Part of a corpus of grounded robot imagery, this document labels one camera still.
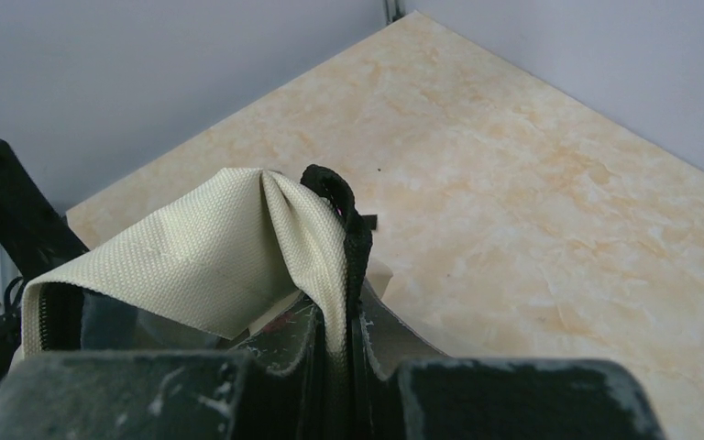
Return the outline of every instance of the marble tabletop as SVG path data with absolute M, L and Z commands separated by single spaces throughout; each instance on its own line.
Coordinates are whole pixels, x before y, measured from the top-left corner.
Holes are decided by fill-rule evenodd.
M 458 356 L 608 358 L 704 438 L 704 173 L 411 14 L 68 212 L 94 247 L 223 167 L 330 167 L 384 301 Z

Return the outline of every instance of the zipper teeth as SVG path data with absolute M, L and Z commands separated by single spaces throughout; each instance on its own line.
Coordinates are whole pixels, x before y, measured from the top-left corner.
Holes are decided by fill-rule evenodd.
M 47 294 L 40 292 L 38 294 L 38 340 L 41 351 L 49 348 L 50 331 L 47 328 Z

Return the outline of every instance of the white cloth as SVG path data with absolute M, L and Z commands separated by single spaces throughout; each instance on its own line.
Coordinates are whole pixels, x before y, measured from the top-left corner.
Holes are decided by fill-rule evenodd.
M 297 287 L 323 311 L 326 404 L 345 414 L 344 237 L 329 204 L 300 183 L 268 170 L 223 169 L 32 280 L 23 299 L 25 356 L 41 350 L 39 295 L 48 283 L 82 286 L 227 339 Z

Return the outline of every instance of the table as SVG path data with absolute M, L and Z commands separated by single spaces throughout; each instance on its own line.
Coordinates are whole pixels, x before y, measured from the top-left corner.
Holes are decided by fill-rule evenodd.
M 704 438 L 704 173 L 411 14 L 72 208 L 94 247 L 223 167 L 318 163 L 459 356 L 610 358 Z

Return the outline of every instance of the gray wall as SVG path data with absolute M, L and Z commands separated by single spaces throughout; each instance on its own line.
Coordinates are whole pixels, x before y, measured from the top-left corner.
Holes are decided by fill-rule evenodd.
M 704 0 L 407 6 L 704 170 Z
M 0 0 L 0 138 L 65 209 L 383 27 L 381 0 Z

